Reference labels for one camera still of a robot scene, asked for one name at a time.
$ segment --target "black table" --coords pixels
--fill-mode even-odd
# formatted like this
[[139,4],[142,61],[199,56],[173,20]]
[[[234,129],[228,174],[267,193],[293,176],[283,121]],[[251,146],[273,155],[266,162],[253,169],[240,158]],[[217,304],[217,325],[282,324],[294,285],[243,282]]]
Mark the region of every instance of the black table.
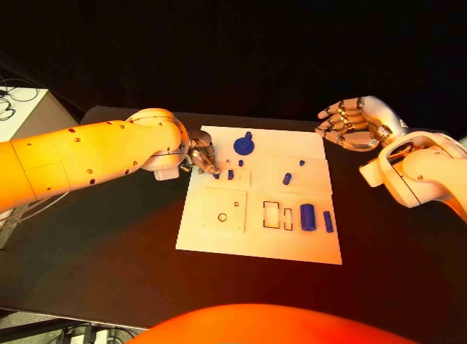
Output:
[[[135,110],[96,107],[83,124]],[[313,131],[310,122],[178,113],[201,125]],[[199,308],[309,308],[427,343],[467,343],[467,225],[437,202],[403,207],[358,168],[378,152],[326,143],[343,265],[175,249],[189,175],[152,172],[73,192],[0,252],[0,307],[149,327]]]

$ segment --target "orange foreground object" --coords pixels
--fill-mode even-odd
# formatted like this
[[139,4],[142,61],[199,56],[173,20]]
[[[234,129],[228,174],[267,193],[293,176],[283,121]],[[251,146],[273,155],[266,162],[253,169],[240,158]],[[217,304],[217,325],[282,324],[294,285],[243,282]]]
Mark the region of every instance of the orange foreground object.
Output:
[[274,305],[225,305],[186,313],[130,341],[152,343],[414,343],[342,317]]

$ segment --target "blue cylinder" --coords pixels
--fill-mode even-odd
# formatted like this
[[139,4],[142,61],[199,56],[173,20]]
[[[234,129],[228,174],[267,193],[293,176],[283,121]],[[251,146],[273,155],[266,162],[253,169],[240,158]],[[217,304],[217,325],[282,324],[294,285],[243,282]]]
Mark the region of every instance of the blue cylinder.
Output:
[[332,215],[329,211],[323,212],[323,217],[325,217],[325,226],[328,228],[328,233],[335,232],[335,226],[332,225]]
[[283,185],[289,185],[292,178],[293,178],[293,175],[290,173],[286,173],[286,177],[283,177]]
[[302,204],[302,228],[303,231],[316,231],[315,206]]
[[253,134],[248,131],[244,138],[238,138],[234,142],[234,151],[241,155],[247,156],[254,151]]

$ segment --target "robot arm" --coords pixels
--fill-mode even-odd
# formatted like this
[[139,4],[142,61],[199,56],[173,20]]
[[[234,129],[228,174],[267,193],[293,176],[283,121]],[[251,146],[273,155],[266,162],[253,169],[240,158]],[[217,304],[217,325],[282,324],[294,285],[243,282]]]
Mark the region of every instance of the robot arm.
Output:
[[413,131],[377,97],[343,100],[320,114],[316,132],[352,151],[382,145],[359,168],[371,186],[385,184],[407,207],[444,202],[467,222],[467,150],[447,135]]
[[155,171],[156,179],[179,176],[179,164],[198,163],[210,173],[215,153],[210,134],[189,137],[173,114],[162,109],[127,121],[83,125],[0,143],[0,213],[27,203],[133,173]]

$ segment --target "blue object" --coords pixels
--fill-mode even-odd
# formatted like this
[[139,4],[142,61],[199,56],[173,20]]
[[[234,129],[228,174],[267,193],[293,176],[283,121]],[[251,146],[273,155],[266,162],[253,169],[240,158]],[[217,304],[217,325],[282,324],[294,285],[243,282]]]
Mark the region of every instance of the blue object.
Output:
[[333,233],[335,227],[332,226],[332,216],[331,216],[329,211],[323,212],[323,217],[325,217],[325,226],[328,227],[328,233]]
[[286,177],[283,178],[283,185],[289,185],[292,178],[293,178],[293,175],[290,173],[286,173]]
[[302,228],[303,231],[316,231],[315,206],[302,204]]
[[253,134],[248,131],[244,138],[238,138],[234,142],[234,150],[241,156],[247,156],[254,151]]

